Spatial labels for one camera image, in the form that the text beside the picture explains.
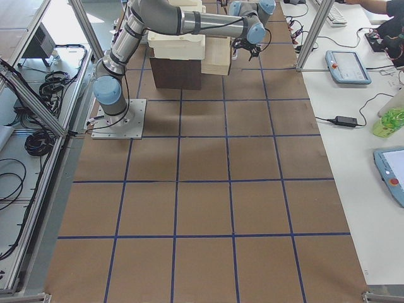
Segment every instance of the black clothing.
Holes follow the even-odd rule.
[[[387,15],[394,17],[377,28],[381,38],[384,36],[397,37],[402,32],[404,21],[404,0],[390,0],[387,2]]]

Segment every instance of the blue and white device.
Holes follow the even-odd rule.
[[[374,162],[393,197],[404,207],[404,147],[375,150]]]
[[[370,84],[371,77],[356,52],[327,50],[328,69],[337,83]]]

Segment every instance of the person's arm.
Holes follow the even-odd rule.
[[[387,14],[387,2],[385,0],[345,0],[347,4],[359,4],[364,9],[375,14]]]

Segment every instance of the white keyboard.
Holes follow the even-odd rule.
[[[312,0],[313,3],[320,7],[322,0]],[[337,10],[335,5],[333,4],[330,13],[327,16],[327,22],[331,25],[331,27],[345,27],[347,25],[347,20],[341,14],[340,11]]]

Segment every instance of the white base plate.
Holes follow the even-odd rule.
[[[145,121],[146,112],[146,99],[130,99],[129,110],[134,112],[134,117],[129,123],[122,126],[119,129],[103,128],[107,126],[107,121],[102,119],[97,121],[92,132],[92,138],[95,140],[107,140],[107,139],[141,139],[143,134],[143,125]],[[103,116],[104,111],[100,107],[97,113],[98,116]]]

